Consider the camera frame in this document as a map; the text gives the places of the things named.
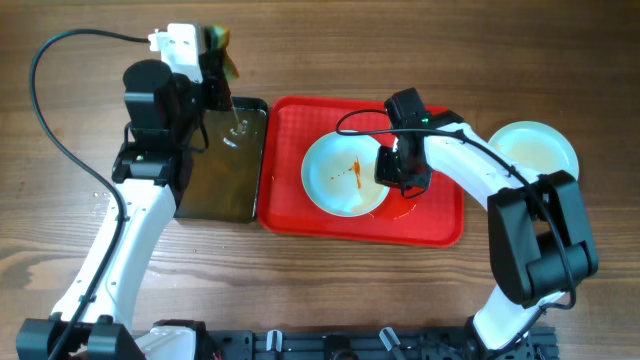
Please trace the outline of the white plate dotted sauce streak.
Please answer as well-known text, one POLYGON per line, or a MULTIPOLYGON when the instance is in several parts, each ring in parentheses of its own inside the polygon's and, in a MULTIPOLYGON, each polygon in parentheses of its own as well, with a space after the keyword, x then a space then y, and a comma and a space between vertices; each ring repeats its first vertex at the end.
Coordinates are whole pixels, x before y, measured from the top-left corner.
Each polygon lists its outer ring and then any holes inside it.
POLYGON ((302 186, 322 211, 352 218, 378 208, 390 188, 374 180, 381 144, 371 136, 328 133, 311 145, 301 166, 302 186))

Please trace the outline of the green yellow sponge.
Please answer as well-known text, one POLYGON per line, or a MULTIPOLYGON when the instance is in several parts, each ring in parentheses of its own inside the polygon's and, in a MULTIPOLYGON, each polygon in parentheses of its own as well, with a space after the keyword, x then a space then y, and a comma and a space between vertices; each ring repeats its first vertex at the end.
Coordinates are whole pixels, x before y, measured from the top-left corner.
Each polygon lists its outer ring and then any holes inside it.
POLYGON ((204 27, 205 53, 200 56, 200 66, 210 75, 223 77, 227 82, 239 78, 236 65, 228 55, 227 48, 231 39, 231 30, 220 24, 204 27))

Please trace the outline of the white plate front smeared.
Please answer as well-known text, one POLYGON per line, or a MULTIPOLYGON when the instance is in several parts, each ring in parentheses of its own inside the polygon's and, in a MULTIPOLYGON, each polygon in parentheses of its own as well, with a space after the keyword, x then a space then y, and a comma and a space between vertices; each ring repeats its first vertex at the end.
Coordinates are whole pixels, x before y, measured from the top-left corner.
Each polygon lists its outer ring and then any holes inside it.
POLYGON ((567 138, 553 127, 518 121, 495 132, 489 144, 519 163, 541 173, 564 170, 579 179, 577 154, 567 138))

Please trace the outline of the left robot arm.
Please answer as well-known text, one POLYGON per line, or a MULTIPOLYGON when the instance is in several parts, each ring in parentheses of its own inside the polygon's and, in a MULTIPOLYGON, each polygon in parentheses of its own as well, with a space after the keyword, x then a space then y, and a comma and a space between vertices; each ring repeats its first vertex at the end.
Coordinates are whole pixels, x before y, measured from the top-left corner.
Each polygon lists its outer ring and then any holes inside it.
POLYGON ((22 359, 198 359, 211 348, 205 326, 161 322, 135 338, 131 322, 142 278, 189 183, 190 142, 208 110, 232 107, 220 62, 178 70, 143 60, 123 75, 130 116, 104 183, 112 195, 76 279, 46 319, 27 319, 16 337, 22 359))

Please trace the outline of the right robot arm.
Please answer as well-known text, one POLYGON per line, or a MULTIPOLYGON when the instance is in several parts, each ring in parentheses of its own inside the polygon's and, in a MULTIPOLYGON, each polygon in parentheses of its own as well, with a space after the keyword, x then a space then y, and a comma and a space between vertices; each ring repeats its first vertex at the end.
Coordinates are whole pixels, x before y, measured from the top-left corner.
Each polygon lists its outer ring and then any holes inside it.
POLYGON ((532 328, 547 311, 568 311, 577 286, 599 265, 576 179, 544 174, 492 149, 457 114, 388 110, 393 147, 380 150, 376 179, 400 190, 424 187, 438 171, 472 195, 488 216, 489 258, 496 281, 465 326, 458 354, 497 359, 531 350, 532 328))

